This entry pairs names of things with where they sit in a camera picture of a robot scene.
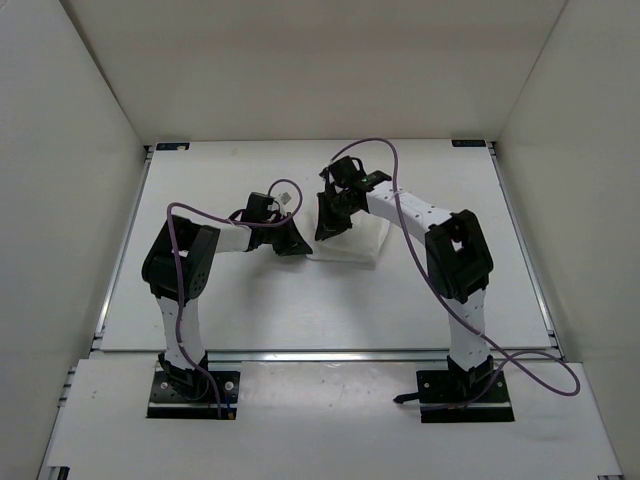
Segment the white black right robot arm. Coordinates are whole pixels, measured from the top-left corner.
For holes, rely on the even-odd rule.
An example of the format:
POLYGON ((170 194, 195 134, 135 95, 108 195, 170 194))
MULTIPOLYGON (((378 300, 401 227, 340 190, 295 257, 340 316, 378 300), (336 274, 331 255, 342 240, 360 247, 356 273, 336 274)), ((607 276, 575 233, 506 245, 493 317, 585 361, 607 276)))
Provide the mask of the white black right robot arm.
POLYGON ((317 194, 315 239, 324 241, 352 227, 351 217, 366 212, 400 227, 426 251, 428 285, 449 315, 448 387, 460 400, 480 393, 494 363, 485 335, 484 300, 494 263, 476 215, 438 208, 402 189, 382 171, 350 173, 324 168, 324 190, 317 194))

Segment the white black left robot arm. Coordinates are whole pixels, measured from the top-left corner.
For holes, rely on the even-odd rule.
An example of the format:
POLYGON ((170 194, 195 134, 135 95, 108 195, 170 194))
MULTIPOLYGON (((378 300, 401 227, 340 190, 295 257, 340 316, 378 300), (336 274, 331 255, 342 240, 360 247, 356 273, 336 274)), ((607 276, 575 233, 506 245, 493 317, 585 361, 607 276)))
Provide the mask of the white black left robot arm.
POLYGON ((198 299, 208 283, 214 256, 251 252, 262 245, 279 257, 313 252, 296 224, 284 214, 263 217, 233 212, 218 226, 173 215, 165 222, 142 266, 142 279, 160 308, 165 351, 159 364, 169 385, 188 402, 221 403, 220 387, 208 368, 200 335, 198 299))

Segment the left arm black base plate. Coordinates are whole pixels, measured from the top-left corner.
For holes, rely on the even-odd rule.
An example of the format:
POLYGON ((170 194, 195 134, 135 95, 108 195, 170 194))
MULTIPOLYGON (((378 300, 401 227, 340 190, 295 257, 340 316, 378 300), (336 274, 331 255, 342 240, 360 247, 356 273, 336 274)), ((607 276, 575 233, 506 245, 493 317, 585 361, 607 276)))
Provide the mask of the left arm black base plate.
POLYGON ((218 388, 217 400, 207 378, 199 378, 195 387, 187 386, 170 376, 157 365, 151 384, 146 417, 172 420, 219 420, 237 418, 241 386, 238 370, 210 371, 218 388))

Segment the white fabric skirt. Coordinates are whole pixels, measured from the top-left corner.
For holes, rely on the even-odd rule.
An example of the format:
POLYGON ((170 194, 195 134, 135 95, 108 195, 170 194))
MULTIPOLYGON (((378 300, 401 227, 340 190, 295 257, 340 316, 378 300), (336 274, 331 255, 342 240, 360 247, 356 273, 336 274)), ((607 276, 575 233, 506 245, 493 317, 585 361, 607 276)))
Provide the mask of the white fabric skirt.
POLYGON ((388 220, 358 212, 352 217, 351 229, 323 241, 315 239, 317 221, 314 212, 302 214, 300 231, 312 249, 312 253, 307 255, 308 260, 376 268, 389 232, 388 220))

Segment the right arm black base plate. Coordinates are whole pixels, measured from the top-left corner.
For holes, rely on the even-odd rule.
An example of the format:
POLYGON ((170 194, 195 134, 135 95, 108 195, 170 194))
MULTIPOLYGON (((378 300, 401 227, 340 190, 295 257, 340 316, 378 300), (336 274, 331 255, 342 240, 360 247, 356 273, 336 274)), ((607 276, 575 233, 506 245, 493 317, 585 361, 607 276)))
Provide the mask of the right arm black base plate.
POLYGON ((418 370, 417 390, 397 395, 393 402, 417 402, 424 424, 510 423, 515 414, 502 371, 490 374, 470 391, 448 370, 418 370))

